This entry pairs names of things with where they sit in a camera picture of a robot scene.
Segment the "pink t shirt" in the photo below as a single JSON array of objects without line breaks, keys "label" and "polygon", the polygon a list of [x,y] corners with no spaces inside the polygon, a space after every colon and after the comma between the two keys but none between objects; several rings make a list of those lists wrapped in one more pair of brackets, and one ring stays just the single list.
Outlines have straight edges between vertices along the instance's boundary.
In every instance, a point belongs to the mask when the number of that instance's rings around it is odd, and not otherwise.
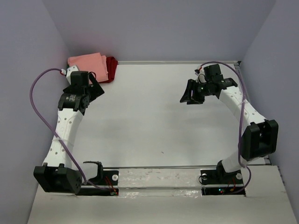
[{"label": "pink t shirt", "polygon": [[107,71],[107,57],[100,53],[93,53],[88,55],[73,56],[67,60],[68,65],[71,67],[76,65],[79,70],[94,72],[98,82],[108,80]]}]

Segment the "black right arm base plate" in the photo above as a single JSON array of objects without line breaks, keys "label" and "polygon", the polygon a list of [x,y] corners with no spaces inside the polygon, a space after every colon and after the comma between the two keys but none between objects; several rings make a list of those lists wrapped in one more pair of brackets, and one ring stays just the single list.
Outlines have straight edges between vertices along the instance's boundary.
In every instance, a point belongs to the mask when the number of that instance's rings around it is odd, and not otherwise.
[{"label": "black right arm base plate", "polygon": [[215,169],[204,169],[200,171],[198,181],[202,186],[202,196],[245,195],[240,170],[219,177]]}]

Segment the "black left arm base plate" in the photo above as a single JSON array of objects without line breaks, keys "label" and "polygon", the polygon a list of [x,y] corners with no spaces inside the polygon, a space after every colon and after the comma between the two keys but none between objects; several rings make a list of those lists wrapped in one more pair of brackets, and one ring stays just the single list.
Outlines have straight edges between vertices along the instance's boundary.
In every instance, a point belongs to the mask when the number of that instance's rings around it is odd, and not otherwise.
[{"label": "black left arm base plate", "polygon": [[118,196],[119,188],[119,171],[104,169],[103,175],[98,175],[95,178],[89,180],[95,186],[91,185],[90,182],[87,185],[82,185],[77,196]]}]

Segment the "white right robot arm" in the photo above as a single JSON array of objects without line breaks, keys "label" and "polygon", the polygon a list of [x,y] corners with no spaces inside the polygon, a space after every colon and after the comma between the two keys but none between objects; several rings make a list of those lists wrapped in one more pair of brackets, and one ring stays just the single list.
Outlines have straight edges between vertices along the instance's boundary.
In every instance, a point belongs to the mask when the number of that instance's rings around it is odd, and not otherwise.
[{"label": "white right robot arm", "polygon": [[276,151],[278,123],[261,115],[248,101],[245,84],[238,72],[226,63],[210,61],[195,70],[181,103],[200,105],[208,96],[217,97],[239,122],[237,150],[218,162],[215,178],[226,183],[232,174],[252,161]]}]

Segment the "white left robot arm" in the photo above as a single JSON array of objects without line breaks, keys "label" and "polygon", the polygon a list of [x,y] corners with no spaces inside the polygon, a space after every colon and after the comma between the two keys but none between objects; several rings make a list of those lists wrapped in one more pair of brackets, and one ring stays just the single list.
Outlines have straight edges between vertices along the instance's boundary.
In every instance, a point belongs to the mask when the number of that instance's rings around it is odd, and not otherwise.
[{"label": "white left robot arm", "polygon": [[31,106],[37,116],[53,133],[53,139],[46,158],[33,172],[38,184],[45,192],[77,194],[82,185],[99,184],[103,172],[97,168],[88,171],[87,176],[72,155],[78,127],[86,109],[92,101],[104,94],[92,71],[65,71],[60,74],[69,79],[69,86],[63,90],[58,102],[57,124],[52,127],[37,110],[33,100],[33,90],[37,81],[46,73],[41,73],[32,83],[29,91]]}]

